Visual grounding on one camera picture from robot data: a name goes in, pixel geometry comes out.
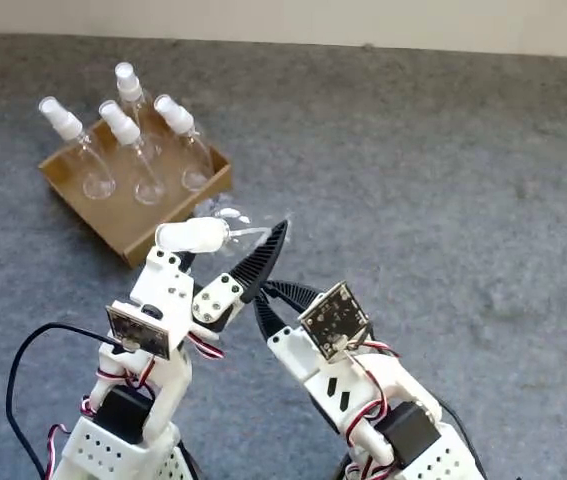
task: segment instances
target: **plastic bottle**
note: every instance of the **plastic bottle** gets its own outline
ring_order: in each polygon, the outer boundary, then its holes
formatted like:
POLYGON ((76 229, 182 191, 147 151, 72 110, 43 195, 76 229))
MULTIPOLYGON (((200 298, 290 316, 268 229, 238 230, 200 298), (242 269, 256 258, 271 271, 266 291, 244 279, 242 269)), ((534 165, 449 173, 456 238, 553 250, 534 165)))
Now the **plastic bottle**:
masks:
POLYGON ((68 166, 83 177, 83 194, 92 200, 108 198, 116 189, 116 182, 105 162, 103 147, 98 138, 86 132, 83 124, 68 112, 54 97, 45 97, 39 111, 71 147, 68 166))
POLYGON ((138 173, 134 187, 135 198, 145 205, 159 203, 166 193, 165 185, 155 171, 160 148, 147 136, 141 135, 138 125, 123 113, 114 100, 104 102, 99 113, 120 143, 121 153, 135 160, 138 173))
POLYGON ((169 95, 160 95, 154 109, 163 117, 174 133, 178 155, 185 165, 181 184, 190 192, 201 190, 214 175, 210 149, 201 138, 194 117, 169 95))
POLYGON ((152 96, 141 86, 130 63, 119 63, 114 73, 123 112, 134 120, 144 134, 149 133, 152 127, 150 117, 154 114, 152 96))

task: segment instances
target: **cardboard box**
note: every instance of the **cardboard box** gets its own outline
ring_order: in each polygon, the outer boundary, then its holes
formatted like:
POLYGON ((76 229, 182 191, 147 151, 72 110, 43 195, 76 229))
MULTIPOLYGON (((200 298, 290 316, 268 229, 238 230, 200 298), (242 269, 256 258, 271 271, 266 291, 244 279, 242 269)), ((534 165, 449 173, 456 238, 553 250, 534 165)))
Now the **cardboard box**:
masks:
MULTIPOLYGON (((163 135, 165 124, 157 122, 157 135, 163 135)), ((142 205, 134 198, 134 166, 120 161, 114 152, 117 142, 107 124, 101 121, 91 129, 101 140, 116 180, 116 190, 107 199, 91 200, 83 195, 82 185, 69 168, 71 150, 62 149, 39 165, 50 186, 65 200, 105 242, 130 266, 135 267, 147 256, 154 245, 154 230, 160 223, 185 220, 197 203, 232 188, 230 162, 215 149, 211 149, 214 176, 205 188, 191 194, 180 187, 184 165, 174 150, 164 148, 157 168, 164 179, 169 179, 166 198, 153 206, 142 205)))

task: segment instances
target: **black wire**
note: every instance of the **black wire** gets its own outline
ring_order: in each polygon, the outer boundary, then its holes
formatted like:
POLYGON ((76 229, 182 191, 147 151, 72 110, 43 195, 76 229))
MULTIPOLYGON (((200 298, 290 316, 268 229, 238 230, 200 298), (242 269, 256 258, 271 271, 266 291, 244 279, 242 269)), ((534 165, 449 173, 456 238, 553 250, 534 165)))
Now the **black wire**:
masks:
POLYGON ((470 440, 470 436, 467 433, 467 430, 465 430, 465 425, 461 421, 461 417, 459 417, 458 413, 456 413, 454 411, 454 409, 445 400, 441 399, 440 397, 437 397, 434 394, 432 394, 432 396, 436 399, 437 402, 439 402, 441 404, 441 407, 443 407, 443 410, 445 410, 450 415, 450 417, 452 417, 454 419, 454 421, 458 425, 459 430, 461 431, 461 435, 463 435, 463 439, 465 440, 465 443, 467 444, 467 448, 470 451, 470 453, 472 454, 472 456, 474 457, 474 461, 476 462, 476 468, 478 468, 481 475, 483 475, 483 478, 485 480, 487 480, 487 474, 485 473, 485 469, 483 468, 483 464, 481 463, 481 459, 479 457, 479 454, 477 453, 476 449, 474 448, 474 444, 472 443, 472 440, 470 440))
POLYGON ((25 449, 28 456, 32 460, 32 463, 34 463, 34 466, 36 467, 36 470, 41 478, 45 477, 45 469, 43 468, 43 464, 39 460, 39 457, 36 455, 36 452, 34 452, 32 445, 27 440, 27 438, 25 438, 25 435, 23 434, 21 427, 19 427, 18 423, 16 422, 16 419, 14 418, 14 413, 12 411, 13 410, 12 403, 14 398, 14 382, 16 381, 16 371, 19 368, 19 363, 21 363, 21 357, 23 357, 25 350, 36 339, 36 337, 54 328, 58 328, 61 330, 69 330, 74 333, 80 333, 81 335, 85 335, 86 337, 90 337, 95 340, 100 340, 103 343, 109 343, 110 345, 114 345, 118 349, 121 348, 121 344, 112 338, 106 337, 104 335, 99 335, 98 333, 90 332, 89 330, 84 330, 79 327, 75 327, 74 325, 68 325, 66 323, 60 323, 60 322, 46 323, 45 325, 42 325, 41 327, 37 328, 25 339, 25 341, 19 347, 18 351, 16 352, 16 355, 14 356, 14 360, 12 361, 12 367, 10 368, 10 376, 8 377, 8 381, 7 381, 7 391, 5 393, 5 415, 7 415, 7 421, 12 427, 12 430, 14 430, 14 434, 16 435, 16 438, 18 438, 19 442, 21 442, 21 445, 23 445, 23 448, 25 449))

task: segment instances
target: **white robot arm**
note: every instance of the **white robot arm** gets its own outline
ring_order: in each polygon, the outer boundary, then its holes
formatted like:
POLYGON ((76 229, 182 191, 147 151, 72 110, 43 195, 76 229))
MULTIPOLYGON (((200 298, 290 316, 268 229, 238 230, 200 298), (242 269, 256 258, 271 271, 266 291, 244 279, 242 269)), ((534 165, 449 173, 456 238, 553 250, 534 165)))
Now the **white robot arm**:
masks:
MULTIPOLYGON (((84 397, 82 416, 55 471, 52 437, 57 429, 50 430, 51 458, 42 475, 44 480, 202 478, 171 422, 192 379, 184 342, 191 340, 206 356, 221 355, 207 341, 218 339, 259 293, 280 254, 287 222, 273 227, 250 255, 205 287, 189 274, 191 254, 214 251, 210 248, 213 242, 200 229, 206 223, 204 219, 190 222, 184 223, 196 226, 199 240, 185 248, 185 253, 153 247, 130 293, 131 303, 114 301, 106 307, 110 332, 108 342, 99 349, 96 385, 84 397)), ((208 226, 214 224, 218 221, 207 222, 208 226)), ((189 227, 180 228, 182 225, 177 225, 181 234, 192 233, 189 227)), ((211 236, 216 233, 211 229, 211 236)), ((8 418, 13 419, 11 390, 8 398, 8 418)), ((30 454, 31 447, 19 435, 20 429, 13 428, 30 454)))
POLYGON ((454 428, 441 421, 436 398, 389 347, 373 340, 369 320, 345 283, 320 293, 265 282, 255 310, 272 353, 346 440, 351 462, 336 478, 485 480, 454 428), (287 326, 268 296, 300 313, 301 325, 287 326))

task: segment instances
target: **white spray nozzle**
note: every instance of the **white spray nozzle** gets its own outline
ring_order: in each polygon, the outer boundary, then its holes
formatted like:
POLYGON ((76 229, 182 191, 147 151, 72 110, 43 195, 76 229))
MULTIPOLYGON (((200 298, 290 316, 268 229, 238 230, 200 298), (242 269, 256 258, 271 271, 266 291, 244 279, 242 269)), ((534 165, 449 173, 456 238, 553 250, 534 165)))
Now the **white spray nozzle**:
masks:
POLYGON ((229 234, 228 224, 221 218, 191 218, 159 225, 154 243, 168 252, 210 253, 218 251, 229 234))
POLYGON ((79 119, 68 112, 54 97, 45 97, 41 100, 39 111, 66 142, 75 139, 83 131, 83 124, 79 119))
POLYGON ((116 86, 123 100, 134 102, 143 95, 141 82, 134 73, 134 67, 128 62, 119 63, 114 69, 116 86))
POLYGON ((121 145, 130 145, 140 137, 139 127, 123 113, 114 100, 104 102, 99 108, 99 113, 121 145))
POLYGON ((183 135, 194 126, 194 117, 169 95, 160 95, 154 101, 154 110, 165 119, 174 133, 183 135))

